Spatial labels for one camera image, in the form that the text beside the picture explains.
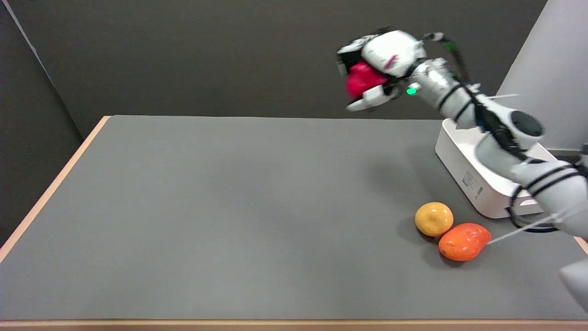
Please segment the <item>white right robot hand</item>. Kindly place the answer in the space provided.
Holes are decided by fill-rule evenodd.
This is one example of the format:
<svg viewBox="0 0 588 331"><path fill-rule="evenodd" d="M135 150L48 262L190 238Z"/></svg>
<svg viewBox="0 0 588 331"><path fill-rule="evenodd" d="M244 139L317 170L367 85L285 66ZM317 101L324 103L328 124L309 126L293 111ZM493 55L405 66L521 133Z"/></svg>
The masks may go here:
<svg viewBox="0 0 588 331"><path fill-rule="evenodd" d="M422 42L404 31L380 29L336 52L350 112L363 111L399 97L398 85L426 58Z"/></svg>

